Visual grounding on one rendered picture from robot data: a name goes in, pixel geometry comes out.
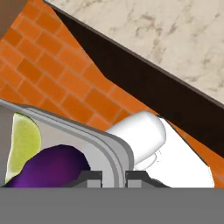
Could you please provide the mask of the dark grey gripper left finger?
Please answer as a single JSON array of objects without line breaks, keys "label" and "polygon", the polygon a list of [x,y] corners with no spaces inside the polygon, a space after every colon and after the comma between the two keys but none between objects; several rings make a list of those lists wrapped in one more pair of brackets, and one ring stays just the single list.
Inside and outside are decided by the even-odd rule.
[{"label": "dark grey gripper left finger", "polygon": [[76,180],[65,184],[65,187],[102,188],[102,172],[83,171]]}]

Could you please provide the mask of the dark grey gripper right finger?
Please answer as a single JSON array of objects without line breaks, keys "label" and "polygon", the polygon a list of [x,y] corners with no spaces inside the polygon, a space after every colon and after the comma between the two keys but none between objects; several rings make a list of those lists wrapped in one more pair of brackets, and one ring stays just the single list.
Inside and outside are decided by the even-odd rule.
[{"label": "dark grey gripper right finger", "polygon": [[167,188],[167,185],[151,178],[146,171],[126,171],[126,188]]}]

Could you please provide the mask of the grey vegetable container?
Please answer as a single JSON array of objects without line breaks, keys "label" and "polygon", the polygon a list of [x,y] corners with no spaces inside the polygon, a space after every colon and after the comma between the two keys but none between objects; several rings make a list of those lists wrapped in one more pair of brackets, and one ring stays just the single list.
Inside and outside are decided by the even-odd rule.
[{"label": "grey vegetable container", "polygon": [[42,134],[42,147],[72,145],[81,151],[93,171],[102,172],[102,186],[125,187],[125,172],[134,166],[133,152],[121,138],[66,119],[49,111],[0,99],[0,184],[4,182],[11,148],[15,113],[29,116]]}]

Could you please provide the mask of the purple eggplant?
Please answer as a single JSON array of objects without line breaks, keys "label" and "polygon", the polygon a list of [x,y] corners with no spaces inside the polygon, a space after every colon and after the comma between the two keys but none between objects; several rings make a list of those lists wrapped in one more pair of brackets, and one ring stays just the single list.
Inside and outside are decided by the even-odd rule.
[{"label": "purple eggplant", "polygon": [[90,171],[85,155],[69,145],[45,148],[28,160],[4,187],[61,187]]}]

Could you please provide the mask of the yellow-green lemon wedge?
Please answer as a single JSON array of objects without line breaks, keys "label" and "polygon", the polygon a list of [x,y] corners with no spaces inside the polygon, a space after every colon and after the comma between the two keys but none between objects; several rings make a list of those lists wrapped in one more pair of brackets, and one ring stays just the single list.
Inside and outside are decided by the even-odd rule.
[{"label": "yellow-green lemon wedge", "polygon": [[5,182],[23,169],[25,163],[40,152],[42,136],[39,126],[28,116],[15,113],[12,120],[11,145]]}]

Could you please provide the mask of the white rounded cylinder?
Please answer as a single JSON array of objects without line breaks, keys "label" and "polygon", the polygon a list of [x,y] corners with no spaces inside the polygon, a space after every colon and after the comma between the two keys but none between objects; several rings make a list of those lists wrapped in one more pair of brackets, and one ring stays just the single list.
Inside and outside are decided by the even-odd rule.
[{"label": "white rounded cylinder", "polygon": [[156,151],[166,140],[165,126],[156,115],[147,111],[124,118],[107,132],[120,137],[130,146],[137,171],[146,170],[156,161]]}]

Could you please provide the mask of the dark brown counter cabinet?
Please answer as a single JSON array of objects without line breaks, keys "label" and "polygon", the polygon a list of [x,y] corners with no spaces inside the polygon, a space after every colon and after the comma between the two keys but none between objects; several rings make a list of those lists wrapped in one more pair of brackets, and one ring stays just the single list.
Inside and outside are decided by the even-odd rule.
[{"label": "dark brown counter cabinet", "polygon": [[43,0],[104,77],[224,158],[224,105]]}]

